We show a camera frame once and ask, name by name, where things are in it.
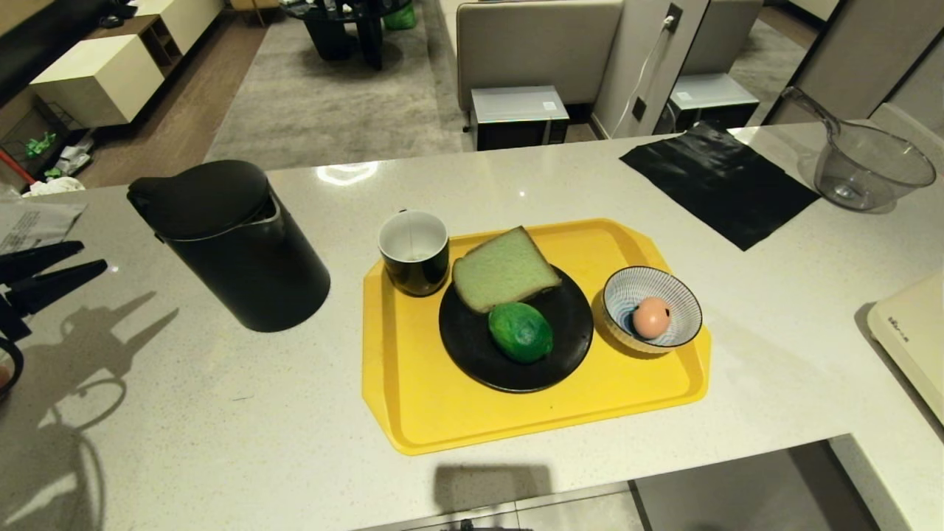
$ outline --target kettle lid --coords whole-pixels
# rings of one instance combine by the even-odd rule
[[[159,236],[196,240],[252,217],[269,198],[269,181],[255,164],[217,161],[175,177],[135,180],[127,198]]]

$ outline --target yellow tray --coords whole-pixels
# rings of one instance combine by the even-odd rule
[[[527,394],[482,385],[449,358],[439,335],[445,288],[423,299],[396,291],[380,261],[363,280],[362,393],[398,451],[427,454],[691,403],[708,389],[711,335],[652,357],[618,343],[602,326],[599,292],[614,271],[669,271],[643,234],[609,219],[528,228],[548,261],[592,301],[595,331],[583,363],[559,384]],[[499,234],[450,240],[450,259]]]

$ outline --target bowl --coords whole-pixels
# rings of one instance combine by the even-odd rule
[[[632,312],[648,297],[664,300],[671,312],[668,330],[653,339],[646,339],[632,329]],[[603,288],[603,314],[616,339],[649,354],[674,351],[701,330],[701,306],[692,290],[663,270],[646,265],[626,267],[610,276]]]

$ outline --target wooden floor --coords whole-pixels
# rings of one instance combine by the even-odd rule
[[[787,39],[802,46],[804,50],[810,49],[817,38],[818,32],[814,28],[778,8],[762,8],[757,18],[779,31]]]
[[[225,11],[127,126],[95,133],[87,188],[175,175],[203,162],[266,29]]]

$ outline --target rug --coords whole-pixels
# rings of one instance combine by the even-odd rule
[[[741,54],[729,72],[735,81],[760,100],[748,126],[761,125],[804,56],[806,50],[799,44],[764,21],[754,22]]]
[[[301,21],[273,24],[206,162],[269,170],[471,151],[438,12],[423,1],[413,8],[415,28],[384,31],[379,72],[360,51],[322,60]]]

